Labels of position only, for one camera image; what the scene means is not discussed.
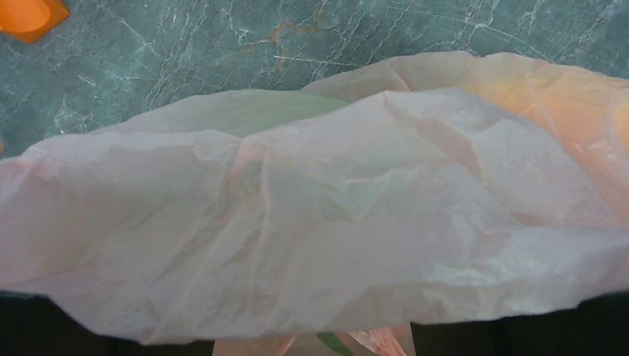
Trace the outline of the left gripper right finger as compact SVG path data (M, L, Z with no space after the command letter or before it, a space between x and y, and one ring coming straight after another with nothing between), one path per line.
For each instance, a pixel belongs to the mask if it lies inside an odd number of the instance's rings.
M628 293L575 309L484 322L411 325L417 355L627 355Z

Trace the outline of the pink plastic bag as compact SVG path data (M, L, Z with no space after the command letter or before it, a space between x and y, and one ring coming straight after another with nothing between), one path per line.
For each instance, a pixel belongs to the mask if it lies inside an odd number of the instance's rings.
M628 81L401 56L1 161L1 290L144 344L546 314L628 289Z

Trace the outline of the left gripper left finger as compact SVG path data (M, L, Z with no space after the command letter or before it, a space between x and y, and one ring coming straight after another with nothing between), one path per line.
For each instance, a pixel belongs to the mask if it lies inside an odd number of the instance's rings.
M213 341L144 346L90 332L46 297L1 293L2 355L212 355Z

